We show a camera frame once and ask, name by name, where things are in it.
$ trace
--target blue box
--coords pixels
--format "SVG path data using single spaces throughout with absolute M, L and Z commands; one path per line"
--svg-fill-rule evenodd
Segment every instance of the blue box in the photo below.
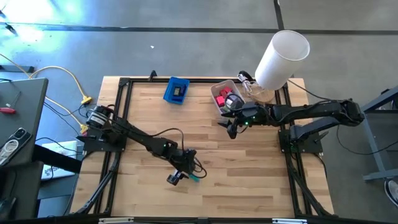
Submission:
M 185 99 L 185 95 L 187 95 L 189 86 L 189 80 L 177 77 L 171 77 L 169 80 L 169 84 L 167 85 L 166 92 L 164 93 L 163 100 L 169 103 L 175 103 L 178 105 L 182 105 Z M 182 91 L 182 95 L 175 96 L 175 91 Z

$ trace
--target yellow connector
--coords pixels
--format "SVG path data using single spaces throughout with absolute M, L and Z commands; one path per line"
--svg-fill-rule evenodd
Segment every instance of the yellow connector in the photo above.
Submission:
M 84 134 L 88 129 L 87 125 L 81 124 L 80 125 L 80 134 Z
M 82 104 L 88 104 L 92 101 L 92 97 L 83 96 L 83 100 L 81 101 Z

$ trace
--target wooden tabletop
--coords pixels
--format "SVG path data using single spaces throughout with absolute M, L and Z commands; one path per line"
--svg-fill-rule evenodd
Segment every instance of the wooden tabletop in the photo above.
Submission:
M 115 102 L 119 78 L 104 77 L 98 104 Z M 301 78 L 292 80 L 304 86 Z M 292 104 L 308 104 L 307 94 L 288 84 Z M 162 98 L 166 83 L 134 84 L 129 122 L 149 134 L 180 128 L 184 132 L 185 148 L 197 150 L 197 158 L 207 169 L 208 176 L 199 183 L 183 179 L 173 186 L 166 178 L 174 168 L 151 156 L 140 144 L 128 140 L 120 163 L 112 216 L 294 216 L 285 158 L 277 140 L 279 128 L 254 126 L 238 134 L 236 139 L 230 139 L 225 128 L 217 125 L 221 117 L 210 96 L 211 85 L 191 83 L 183 105 L 174 105 Z M 167 132 L 162 136 L 180 145 L 180 133 Z M 95 152 L 83 161 L 71 212 L 82 207 L 97 187 L 103 156 L 103 152 Z M 302 157 L 308 187 L 325 209 L 333 213 L 322 164 L 314 155 L 303 154 Z M 301 191 L 298 194 L 302 204 Z

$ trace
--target red screwdriver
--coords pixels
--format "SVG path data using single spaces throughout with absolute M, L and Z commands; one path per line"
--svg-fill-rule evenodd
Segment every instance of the red screwdriver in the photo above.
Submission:
M 17 100 L 18 100 L 18 97 L 19 97 L 20 94 L 21 94 L 21 91 L 18 92 L 18 94 L 15 96 L 14 100 L 12 101 L 12 103 L 11 103 L 10 105 L 7 104 L 7 106 L 8 106 L 7 108 L 0 108 L 0 112 L 6 113 L 6 114 L 14 114 L 14 113 L 16 113 L 17 111 L 16 111 L 15 109 L 12 109 L 11 106 L 12 106 L 12 105 L 15 106 L 15 104 L 17 103 Z

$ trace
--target concrete floor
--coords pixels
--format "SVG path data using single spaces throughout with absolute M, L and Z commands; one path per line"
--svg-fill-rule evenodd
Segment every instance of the concrete floor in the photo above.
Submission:
M 3 1 L 11 22 L 84 26 L 215 27 L 276 29 L 272 0 L 36 0 Z M 287 29 L 397 30 L 398 2 L 394 0 L 280 0 Z M 87 95 L 96 97 L 105 75 L 235 76 L 251 74 L 272 34 L 68 32 L 21 27 L 19 37 L 0 30 L 0 52 L 21 65 L 58 65 L 79 79 Z M 295 74 L 307 88 L 328 98 L 353 98 L 363 105 L 398 83 L 398 36 L 305 35 L 311 53 Z M 73 80 L 62 71 L 47 70 L 48 96 L 71 110 L 80 105 Z M 25 78 L 18 73 L 0 77 Z M 310 102 L 316 102 L 310 96 Z M 76 129 L 78 125 L 67 118 Z M 373 157 L 345 151 L 335 128 L 323 140 L 324 160 L 335 213 L 346 218 L 396 222 L 397 208 L 384 194 L 382 182 L 364 183 L 362 175 L 376 171 Z M 355 138 L 346 137 L 354 133 Z M 38 138 L 58 141 L 74 132 L 44 109 Z M 369 151 L 361 126 L 342 127 L 341 140 L 357 151 Z M 379 142 L 388 145 L 395 139 Z M 73 183 L 60 189 L 71 191 Z M 41 212 L 41 216 L 56 215 Z

